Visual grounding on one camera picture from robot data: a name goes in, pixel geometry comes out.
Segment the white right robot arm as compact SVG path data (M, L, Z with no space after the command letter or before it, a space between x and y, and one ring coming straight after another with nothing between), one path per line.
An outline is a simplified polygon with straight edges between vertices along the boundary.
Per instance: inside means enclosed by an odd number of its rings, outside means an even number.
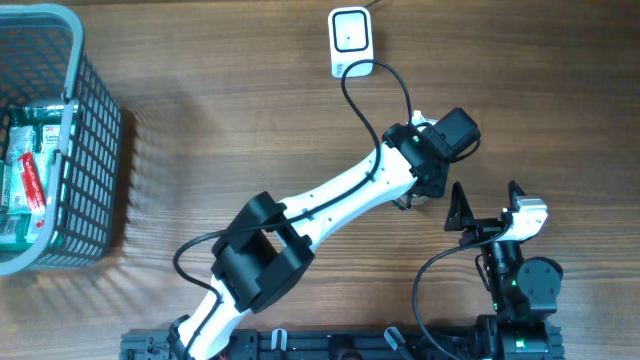
M510 205L499 217L479 219L462 185L452 188L444 229L460 231L462 246L480 249L483 262L476 269L495 311L477 317L463 353L472 359L564 359L561 329L548 322L557 311L563 269L547 257L526 259L521 250L540 232L548 207L514 181L508 193Z

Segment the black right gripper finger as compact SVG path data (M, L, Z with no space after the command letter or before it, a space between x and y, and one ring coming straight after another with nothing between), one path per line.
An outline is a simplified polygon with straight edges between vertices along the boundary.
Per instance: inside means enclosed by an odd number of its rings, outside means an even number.
M508 194L511 206L516 206L518 200L526 195L524 190L518 185L515 180L511 180L508 183Z
M463 231L474 225L474 215L460 182L452 186L451 203L445 219L445 231Z

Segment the red sachet stick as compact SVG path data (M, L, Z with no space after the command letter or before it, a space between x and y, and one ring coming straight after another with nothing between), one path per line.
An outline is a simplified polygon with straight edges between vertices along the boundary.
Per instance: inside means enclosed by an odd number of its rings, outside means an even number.
M18 157L17 165L23 184L27 207L37 228L44 226L46 203L33 154L26 152Z

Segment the grey plastic mesh basket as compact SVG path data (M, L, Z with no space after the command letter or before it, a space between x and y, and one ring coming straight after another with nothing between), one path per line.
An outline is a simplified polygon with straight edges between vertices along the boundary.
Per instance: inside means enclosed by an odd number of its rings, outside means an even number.
M1 273L77 269L107 255L122 151L120 109L85 51L81 19L57 4L1 8L1 128L13 106L60 105L44 228Z

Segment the mint green wipes packet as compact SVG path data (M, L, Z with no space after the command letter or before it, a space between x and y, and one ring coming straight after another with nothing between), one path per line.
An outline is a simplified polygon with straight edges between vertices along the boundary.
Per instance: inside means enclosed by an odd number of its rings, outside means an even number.
M11 167L8 185L7 210L1 212L1 250L23 252L35 243L42 229L37 226L28 208L24 185L16 165Z

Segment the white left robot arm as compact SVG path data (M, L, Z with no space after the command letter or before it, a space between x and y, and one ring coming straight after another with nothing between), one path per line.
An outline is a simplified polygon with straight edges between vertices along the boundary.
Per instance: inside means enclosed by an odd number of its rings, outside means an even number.
M249 313L296 285L332 233L385 202L408 209L443 196L449 166L475 151L478 125L455 108L440 120L415 112L395 124L363 161L306 193L249 200L227 229L213 234L207 295L192 315L174 321L168 342L179 359L211 359Z

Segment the green glove packet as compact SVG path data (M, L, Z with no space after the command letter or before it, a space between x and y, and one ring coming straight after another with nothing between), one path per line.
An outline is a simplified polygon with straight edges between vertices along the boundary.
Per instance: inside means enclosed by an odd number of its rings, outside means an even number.
M11 105L6 161L12 164L26 152L51 153L58 147L65 104Z

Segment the white barcode scanner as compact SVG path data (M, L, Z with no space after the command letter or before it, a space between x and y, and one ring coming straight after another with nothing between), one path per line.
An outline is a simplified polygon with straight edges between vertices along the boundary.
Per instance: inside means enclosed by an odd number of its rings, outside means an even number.
M341 78L352 63L374 58L372 21L367 8L335 8L329 13L327 24L334 78Z

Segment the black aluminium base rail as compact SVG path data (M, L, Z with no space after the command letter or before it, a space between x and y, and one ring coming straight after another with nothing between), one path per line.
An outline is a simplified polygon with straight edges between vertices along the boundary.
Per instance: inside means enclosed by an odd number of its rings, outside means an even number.
M224 360L340 359L552 359L566 357L558 327L532 332L488 334L473 326L431 331L435 348L421 333L397 327L385 330L273 331L235 330L215 357Z

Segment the green lid jar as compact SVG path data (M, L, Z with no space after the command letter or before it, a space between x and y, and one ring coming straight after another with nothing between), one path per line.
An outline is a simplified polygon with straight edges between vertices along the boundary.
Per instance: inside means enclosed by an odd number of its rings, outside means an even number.
M392 203L400 210L409 210L415 206L423 205L429 200L428 197L415 194L404 194L401 197L393 200Z

